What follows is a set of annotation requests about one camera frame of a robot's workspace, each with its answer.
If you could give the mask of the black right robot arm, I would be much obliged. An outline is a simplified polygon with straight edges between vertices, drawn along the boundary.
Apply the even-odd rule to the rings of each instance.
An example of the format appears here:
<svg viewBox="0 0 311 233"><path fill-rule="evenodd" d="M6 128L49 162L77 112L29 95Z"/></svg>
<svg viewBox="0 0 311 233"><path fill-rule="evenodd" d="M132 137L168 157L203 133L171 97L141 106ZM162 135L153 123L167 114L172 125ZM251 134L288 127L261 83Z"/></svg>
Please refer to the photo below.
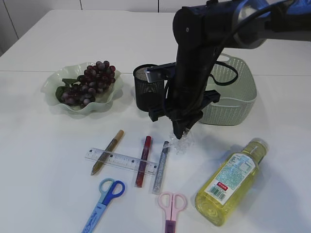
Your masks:
<svg viewBox="0 0 311 233"><path fill-rule="evenodd" d="M178 10L173 34L178 45L176 62L146 70L148 82L167 82L161 106L151 108L149 116L152 121L168 117L174 135L181 138L202 118L202 110L220 99L217 91L207 91L206 86L223 49L255 49L267 39L309 41L311 3L209 0Z"/></svg>

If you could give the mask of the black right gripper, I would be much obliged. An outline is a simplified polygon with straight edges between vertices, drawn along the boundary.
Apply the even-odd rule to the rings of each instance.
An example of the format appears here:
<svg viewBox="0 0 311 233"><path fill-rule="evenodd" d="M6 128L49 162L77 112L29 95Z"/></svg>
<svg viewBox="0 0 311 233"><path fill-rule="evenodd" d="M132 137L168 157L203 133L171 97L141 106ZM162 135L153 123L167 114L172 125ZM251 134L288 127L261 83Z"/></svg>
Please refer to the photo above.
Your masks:
<svg viewBox="0 0 311 233"><path fill-rule="evenodd" d="M150 108L149 116L157 121L167 116L173 121L173 133L181 139L199 121L207 79L217 60L216 46L200 45L192 49L178 46L175 75L167 80L162 103Z"/></svg>

